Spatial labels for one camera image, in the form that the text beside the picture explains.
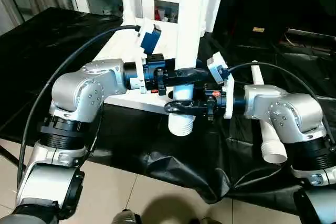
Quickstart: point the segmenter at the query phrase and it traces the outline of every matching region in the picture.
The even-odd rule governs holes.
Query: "tiled floor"
[[[18,144],[0,140],[0,145],[18,156]],[[31,148],[26,151],[29,159]],[[211,217],[222,224],[297,224],[294,215],[223,199],[214,205],[199,195],[156,179],[86,162],[83,192],[77,212],[66,224],[112,223],[124,208],[142,216],[144,224],[188,224],[191,218]],[[16,167],[0,156],[0,217],[14,208]]]

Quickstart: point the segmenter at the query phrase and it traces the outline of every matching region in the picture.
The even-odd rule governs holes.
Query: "white bracket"
[[[225,119],[231,119],[233,112],[233,93],[235,87],[235,79],[233,78],[232,74],[230,74],[226,80],[222,78],[221,68],[227,69],[228,66],[220,52],[215,53],[212,58],[207,60],[206,63],[208,65],[211,75],[214,77],[217,84],[223,85],[222,91],[226,93],[226,108],[223,117]]]

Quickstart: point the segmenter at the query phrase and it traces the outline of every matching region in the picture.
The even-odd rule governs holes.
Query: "black cloth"
[[[119,18],[50,8],[0,37],[0,137],[20,142],[29,110],[56,68],[93,36],[121,24]],[[65,71],[91,61],[108,41],[105,36],[86,49]],[[307,49],[224,49],[211,34],[201,39],[198,58],[221,51],[229,65],[258,60],[275,63],[297,74],[321,96],[333,131],[336,125],[336,75],[333,56]],[[303,92],[289,76],[261,67],[264,80],[289,92]],[[234,74],[237,89],[252,82],[250,68]],[[44,97],[32,124],[29,144],[38,138],[36,123],[50,106]],[[196,118],[186,137],[172,135],[167,115],[104,105],[97,149],[91,161],[193,188],[207,203],[224,196],[268,208],[296,213],[292,194],[296,181],[288,165],[266,163],[261,156],[257,121],[235,115],[231,120],[208,122]]]

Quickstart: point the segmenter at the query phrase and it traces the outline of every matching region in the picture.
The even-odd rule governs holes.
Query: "pvc pipe fitting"
[[[203,0],[180,0],[177,30],[175,70],[196,66],[201,32],[201,11]],[[194,85],[174,87],[173,100],[191,100]],[[168,127],[177,136],[186,136],[193,129],[195,117],[191,115],[170,114]]]
[[[251,66],[251,70],[253,83],[256,85],[264,85],[260,67],[257,65]],[[263,143],[261,145],[263,159],[271,164],[280,164],[285,162],[287,160],[286,149],[280,141],[275,129],[263,120],[260,120],[260,128],[263,139]]]

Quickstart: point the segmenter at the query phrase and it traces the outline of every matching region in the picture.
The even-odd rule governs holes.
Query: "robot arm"
[[[136,66],[134,62],[124,64],[120,59],[99,60],[58,78],[52,89],[49,117],[40,128],[40,140],[35,143],[18,188],[17,207],[12,215],[0,220],[1,224],[58,223],[75,213],[85,176],[79,169],[87,154],[83,138],[106,97],[143,86],[136,79],[139,72]],[[215,69],[219,74],[215,80],[222,83],[221,69],[218,66]],[[173,60],[163,59],[148,60],[142,70],[146,89],[157,89],[159,95],[165,94],[166,86],[204,81],[209,74],[205,69],[175,71]],[[207,85],[205,100],[173,101],[165,109],[168,113],[207,115],[210,120],[218,113],[228,115],[223,112],[228,90],[230,85],[225,92]],[[301,184],[316,187],[336,183],[335,153],[326,138],[322,110],[315,99],[306,94],[290,94],[275,86],[247,85],[245,95],[233,97],[230,103],[247,118],[264,120],[275,128],[285,144],[292,173]],[[329,202],[321,200],[325,193],[297,195],[300,200],[310,199],[318,218],[323,219],[325,211],[319,209],[321,202]]]

